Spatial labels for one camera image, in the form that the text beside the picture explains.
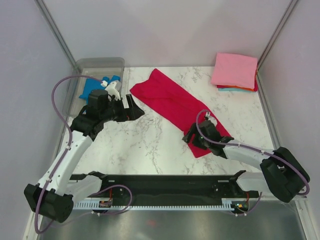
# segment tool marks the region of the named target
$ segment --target marble table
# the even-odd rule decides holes
[[[149,78],[154,67],[125,68],[125,93]],[[169,78],[206,104],[229,133],[246,144],[273,148],[256,92],[218,91],[210,84],[213,67],[158,67]],[[145,115],[133,122],[108,122],[79,161],[75,174],[221,175],[259,171],[213,154],[195,158],[182,141],[183,133],[134,98]]]

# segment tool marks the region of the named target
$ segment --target folded towel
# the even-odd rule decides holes
[[[235,89],[238,89],[237,91],[239,91],[239,92],[247,92],[247,91],[256,92],[256,91],[258,91],[258,83],[257,83],[256,78],[254,80],[254,89],[249,89],[249,88],[245,88],[245,87],[238,87],[238,86],[224,86],[224,85],[217,85],[216,87],[218,88],[219,91],[235,91]]]
[[[258,59],[231,53],[218,53],[211,78],[213,85],[254,89]]]
[[[205,104],[193,97],[158,69],[152,71],[148,80],[134,85],[130,92],[151,109],[173,123],[184,134],[189,131],[191,125],[196,121],[197,114],[201,110],[209,110]],[[200,116],[201,122],[204,116],[205,113]],[[218,119],[216,129],[222,136],[230,136]],[[209,150],[200,149],[191,143],[188,146],[196,158],[211,153]]]

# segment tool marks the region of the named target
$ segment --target red towel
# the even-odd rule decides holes
[[[183,131],[184,134],[186,134],[191,125],[196,122],[196,116],[201,110],[209,110],[206,105],[158,69],[152,71],[147,81],[134,85],[130,92],[158,114],[168,119]],[[204,120],[204,116],[205,113],[200,116],[199,120],[201,122]],[[230,136],[218,119],[216,129],[222,136]],[[211,153],[209,150],[195,147],[191,143],[188,145],[196,158]]]

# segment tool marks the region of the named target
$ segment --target clear plastic bin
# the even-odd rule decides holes
[[[121,57],[83,58],[76,62],[72,75],[81,74],[98,79],[105,76],[111,79],[113,75],[116,75],[120,77],[120,81],[123,83],[124,68],[125,60]],[[86,101],[79,98],[84,90],[85,83],[85,77],[76,77],[69,81],[62,109],[64,116],[75,118],[82,107],[86,105]]]

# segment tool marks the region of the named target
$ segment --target metal frame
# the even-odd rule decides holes
[[[47,8],[47,5],[43,0],[34,0],[38,8],[40,9],[43,17],[45,18],[46,22],[48,23],[53,35],[55,36],[56,40],[58,41],[59,45],[61,46],[65,56],[68,58],[69,62],[71,63],[72,67],[76,67],[76,60],[74,56],[72,55],[70,49],[68,48],[68,45],[66,44],[66,41],[64,40],[61,32],[59,31],[59,28],[57,27],[53,17],[51,16],[51,13],[49,9]]]
[[[289,5],[286,7],[285,12],[283,13],[278,25],[276,26],[269,42],[265,46],[261,57],[259,58],[258,61],[258,70],[261,68],[262,64],[264,63],[265,59],[267,58],[268,54],[270,53],[271,49],[273,48],[274,44],[276,43],[280,33],[284,29],[284,26],[286,25],[289,17],[292,15],[294,12],[296,6],[298,5],[298,2],[300,0],[291,0]]]
[[[61,46],[61,48],[62,48],[64,54],[66,55],[66,57],[68,58],[69,62],[71,63],[73,68],[76,68],[76,60],[74,59],[70,49],[68,48],[68,45],[66,44],[62,34],[60,33],[59,28],[57,27],[53,17],[51,16],[49,9],[47,8],[46,4],[44,3],[44,0],[34,0],[34,1],[37,4],[37,6],[39,7],[43,17],[47,21],[52,33],[54,34],[55,38],[57,39],[59,45]],[[265,49],[263,50],[261,57],[259,58],[258,70],[263,65],[265,59],[267,58],[268,54],[270,53],[271,49],[273,48],[275,42],[277,41],[280,33],[284,29],[284,26],[288,22],[290,16],[294,12],[299,1],[300,0],[291,0],[290,1],[288,7],[286,8],[283,16],[280,19],[277,27],[275,28],[270,40],[268,41]],[[276,124],[275,124],[275,121],[274,121],[274,118],[272,115],[272,111],[269,107],[268,100],[266,98],[266,94],[263,90],[263,84],[262,84],[259,72],[257,75],[257,83],[258,83],[258,87],[259,87],[258,94],[259,94],[259,98],[261,100],[261,105],[262,105],[262,109],[263,109],[263,112],[264,112],[264,115],[266,118],[267,126],[270,131],[272,143],[275,148],[278,148],[280,146],[280,138],[279,138],[277,127],[276,127]],[[55,155],[58,153],[58,149],[61,145],[61,142],[62,142],[62,134],[61,134],[61,138],[58,139],[58,141],[57,141]],[[300,217],[306,238],[308,240],[309,239],[310,240],[320,239],[319,236],[317,235],[317,231],[316,231],[316,228],[313,224],[313,221],[309,215],[309,213],[310,213],[310,208],[308,207],[309,204],[304,200],[299,200],[299,201],[296,201],[296,206],[298,209],[299,217]],[[33,214],[33,212],[31,212],[23,239],[29,239],[29,240],[36,239],[37,236],[34,235],[34,232],[32,231],[33,219],[34,219],[34,214]]]

